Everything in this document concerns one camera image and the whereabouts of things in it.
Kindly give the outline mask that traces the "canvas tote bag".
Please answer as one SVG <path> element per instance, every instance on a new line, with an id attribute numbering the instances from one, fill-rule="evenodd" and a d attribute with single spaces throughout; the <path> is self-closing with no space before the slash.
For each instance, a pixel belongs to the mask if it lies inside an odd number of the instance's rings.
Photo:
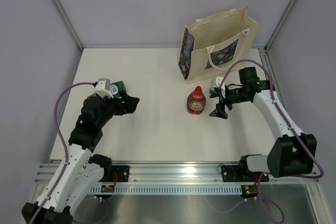
<path id="1" fill-rule="evenodd" d="M 247 7 L 231 9 L 184 27 L 178 67 L 187 84 L 219 76 L 248 57 L 259 23 Z"/>

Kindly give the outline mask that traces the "green bottle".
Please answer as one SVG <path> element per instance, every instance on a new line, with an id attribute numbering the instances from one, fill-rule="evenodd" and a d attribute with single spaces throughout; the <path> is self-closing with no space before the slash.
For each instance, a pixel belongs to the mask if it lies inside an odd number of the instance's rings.
<path id="1" fill-rule="evenodd" d="M 127 92 L 123 81 L 111 83 L 109 90 L 115 98 L 121 98 L 120 92 Z"/>

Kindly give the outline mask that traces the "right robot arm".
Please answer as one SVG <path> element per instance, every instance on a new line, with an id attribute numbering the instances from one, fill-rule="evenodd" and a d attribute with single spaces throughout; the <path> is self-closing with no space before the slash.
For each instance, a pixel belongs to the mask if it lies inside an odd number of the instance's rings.
<path id="1" fill-rule="evenodd" d="M 210 97 L 218 98 L 211 117 L 227 119 L 227 111 L 234 104 L 251 102 L 266 120 L 275 143 L 269 154 L 245 155 L 238 162 L 238 176 L 250 180 L 256 174 L 266 173 L 275 178 L 304 176 L 313 170 L 317 140 L 305 134 L 290 118 L 280 103 L 269 80 L 261 80 L 254 67 L 239 70 L 240 84 L 231 89 L 222 83 L 222 77 L 211 81 Z"/>

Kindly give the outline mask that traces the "aluminium front rail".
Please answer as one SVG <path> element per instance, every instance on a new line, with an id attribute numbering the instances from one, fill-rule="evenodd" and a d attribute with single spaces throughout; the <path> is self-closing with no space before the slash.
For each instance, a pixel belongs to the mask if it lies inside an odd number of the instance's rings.
<path id="1" fill-rule="evenodd" d="M 46 185 L 51 180 L 54 172 L 59 166 L 60 160 L 52 160 L 51 163 L 40 164 L 34 184 Z M 256 179 L 251 182 L 224 182 L 221 173 L 223 164 L 214 162 L 117 162 L 113 161 L 113 166 L 129 166 L 126 171 L 128 184 L 190 184 L 190 185 L 215 185 L 215 184 L 240 184 L 253 185 Z M 317 179 L 304 179 L 298 177 L 273 178 L 268 175 L 269 181 L 264 184 L 318 184 Z"/>

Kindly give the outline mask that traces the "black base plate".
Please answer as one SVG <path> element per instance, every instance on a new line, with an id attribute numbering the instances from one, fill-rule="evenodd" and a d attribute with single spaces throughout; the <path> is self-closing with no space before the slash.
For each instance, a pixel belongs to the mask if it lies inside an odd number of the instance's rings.
<path id="1" fill-rule="evenodd" d="M 104 169 L 104 175 L 101 182 L 121 182 L 129 181 L 130 166 L 128 165 L 111 165 Z"/>
<path id="2" fill-rule="evenodd" d="M 217 171 L 221 174 L 222 181 L 225 183 L 228 182 L 257 183 L 261 175 L 261 172 L 250 172 L 248 170 L 247 171 L 241 170 L 238 165 L 219 164 L 217 167 Z"/>

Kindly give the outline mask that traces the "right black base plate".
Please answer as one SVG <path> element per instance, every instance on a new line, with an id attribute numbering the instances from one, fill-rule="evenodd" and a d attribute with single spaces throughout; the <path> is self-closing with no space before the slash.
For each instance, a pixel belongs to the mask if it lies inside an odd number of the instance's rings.
<path id="1" fill-rule="evenodd" d="M 261 175 L 261 172 L 250 172 L 248 170 L 247 171 L 241 170 L 238 165 L 219 164 L 217 167 L 217 171 L 221 174 L 222 181 L 225 183 L 228 182 L 257 183 Z"/>

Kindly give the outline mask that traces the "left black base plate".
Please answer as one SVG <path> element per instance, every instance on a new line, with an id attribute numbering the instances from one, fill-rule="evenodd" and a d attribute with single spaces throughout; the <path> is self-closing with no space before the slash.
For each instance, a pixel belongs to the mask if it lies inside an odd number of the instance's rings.
<path id="1" fill-rule="evenodd" d="M 121 182 L 129 181 L 130 166 L 128 165 L 111 165 L 104 169 L 104 175 L 101 182 Z"/>

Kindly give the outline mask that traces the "red Fairy dish soap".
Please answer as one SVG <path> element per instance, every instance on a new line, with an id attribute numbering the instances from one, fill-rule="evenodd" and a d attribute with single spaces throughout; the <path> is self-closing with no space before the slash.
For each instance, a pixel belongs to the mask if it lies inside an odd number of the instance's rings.
<path id="1" fill-rule="evenodd" d="M 202 114 L 206 106 L 206 97 L 202 87 L 197 86 L 187 97 L 187 111 L 190 114 Z"/>

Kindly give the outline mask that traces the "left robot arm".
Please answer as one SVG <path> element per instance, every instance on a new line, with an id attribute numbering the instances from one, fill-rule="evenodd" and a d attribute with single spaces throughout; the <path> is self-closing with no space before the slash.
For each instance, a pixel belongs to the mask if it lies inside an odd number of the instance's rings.
<path id="1" fill-rule="evenodd" d="M 119 98 L 87 97 L 67 145 L 65 158 L 34 203 L 25 203 L 22 215 L 26 223 L 72 223 L 73 216 L 98 181 L 113 175 L 112 160 L 94 154 L 102 128 L 117 115 L 135 112 L 139 98 L 120 92 Z"/>

